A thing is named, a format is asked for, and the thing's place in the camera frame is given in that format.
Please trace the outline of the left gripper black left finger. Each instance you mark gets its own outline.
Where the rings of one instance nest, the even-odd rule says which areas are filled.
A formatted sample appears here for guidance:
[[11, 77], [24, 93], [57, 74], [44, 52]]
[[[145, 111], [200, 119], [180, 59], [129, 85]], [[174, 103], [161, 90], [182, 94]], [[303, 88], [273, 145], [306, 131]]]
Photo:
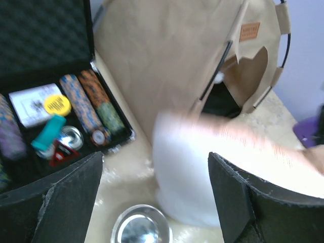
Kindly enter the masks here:
[[1, 194], [1, 242], [84, 242], [103, 170], [94, 152]]

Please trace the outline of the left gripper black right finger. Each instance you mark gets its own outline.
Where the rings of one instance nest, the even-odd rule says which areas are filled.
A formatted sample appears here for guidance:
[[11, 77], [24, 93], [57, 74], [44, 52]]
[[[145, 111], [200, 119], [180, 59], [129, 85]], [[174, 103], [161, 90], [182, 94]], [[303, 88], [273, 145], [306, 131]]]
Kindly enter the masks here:
[[216, 153], [208, 168], [224, 242], [323, 242], [323, 199], [266, 182]]

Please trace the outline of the stainless steel pet bowl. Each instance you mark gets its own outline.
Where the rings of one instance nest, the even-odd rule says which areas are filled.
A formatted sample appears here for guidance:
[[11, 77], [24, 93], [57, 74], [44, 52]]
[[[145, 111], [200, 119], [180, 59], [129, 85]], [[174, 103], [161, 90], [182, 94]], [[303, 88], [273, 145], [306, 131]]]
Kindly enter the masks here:
[[172, 243], [173, 233], [157, 208], [139, 204], [123, 211], [111, 233], [111, 243]]

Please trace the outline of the beige patterned pet cushion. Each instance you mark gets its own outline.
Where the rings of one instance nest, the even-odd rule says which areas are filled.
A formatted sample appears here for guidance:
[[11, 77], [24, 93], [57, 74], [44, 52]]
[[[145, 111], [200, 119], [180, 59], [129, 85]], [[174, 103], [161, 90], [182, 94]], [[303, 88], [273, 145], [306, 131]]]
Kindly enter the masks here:
[[175, 111], [158, 114], [152, 159], [156, 200], [173, 219], [219, 226], [247, 207], [237, 168], [286, 190], [323, 199], [323, 146], [296, 149], [226, 118]]

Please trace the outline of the beige and black pet tent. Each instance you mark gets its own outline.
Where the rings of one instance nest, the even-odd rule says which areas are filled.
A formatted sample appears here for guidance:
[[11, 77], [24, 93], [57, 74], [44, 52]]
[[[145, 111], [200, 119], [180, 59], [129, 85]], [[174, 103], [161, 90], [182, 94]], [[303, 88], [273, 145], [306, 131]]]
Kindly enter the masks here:
[[220, 72], [244, 113], [270, 86], [280, 28], [274, 1], [106, 1], [95, 48], [148, 139], [165, 109], [200, 113]]

